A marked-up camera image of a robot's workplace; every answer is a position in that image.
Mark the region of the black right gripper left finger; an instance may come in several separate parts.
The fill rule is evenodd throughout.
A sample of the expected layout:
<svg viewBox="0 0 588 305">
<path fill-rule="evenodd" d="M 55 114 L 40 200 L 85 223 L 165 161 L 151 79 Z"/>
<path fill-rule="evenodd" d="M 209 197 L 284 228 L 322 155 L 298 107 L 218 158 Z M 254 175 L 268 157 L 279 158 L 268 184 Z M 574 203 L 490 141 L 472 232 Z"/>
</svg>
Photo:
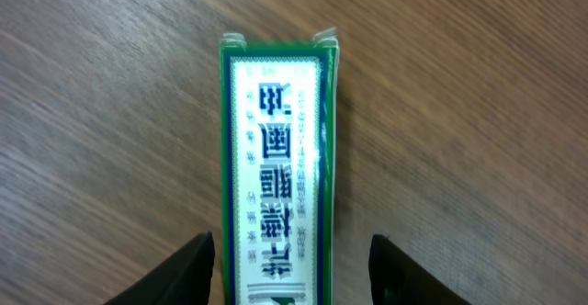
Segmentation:
<svg viewBox="0 0 588 305">
<path fill-rule="evenodd" d="M 105 305 L 207 305 L 215 248 L 200 233 Z"/>
</svg>

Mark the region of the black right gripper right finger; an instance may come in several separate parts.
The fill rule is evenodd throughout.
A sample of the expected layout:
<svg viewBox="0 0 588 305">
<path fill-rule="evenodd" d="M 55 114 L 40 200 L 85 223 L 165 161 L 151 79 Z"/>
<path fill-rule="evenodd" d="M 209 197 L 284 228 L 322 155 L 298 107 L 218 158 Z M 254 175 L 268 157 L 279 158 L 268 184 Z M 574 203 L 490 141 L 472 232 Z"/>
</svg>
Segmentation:
<svg viewBox="0 0 588 305">
<path fill-rule="evenodd" d="M 374 305 L 469 305 L 382 234 L 372 237 L 368 272 Z"/>
</svg>

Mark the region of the green white small packet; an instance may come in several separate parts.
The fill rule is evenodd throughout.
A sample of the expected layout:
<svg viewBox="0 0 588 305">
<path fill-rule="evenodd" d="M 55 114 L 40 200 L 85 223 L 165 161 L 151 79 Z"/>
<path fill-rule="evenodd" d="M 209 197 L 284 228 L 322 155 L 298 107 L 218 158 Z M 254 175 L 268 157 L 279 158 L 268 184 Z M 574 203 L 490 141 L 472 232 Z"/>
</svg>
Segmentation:
<svg viewBox="0 0 588 305">
<path fill-rule="evenodd" d="M 223 275 L 230 304 L 330 304 L 334 28 L 308 40 L 220 40 Z"/>
</svg>

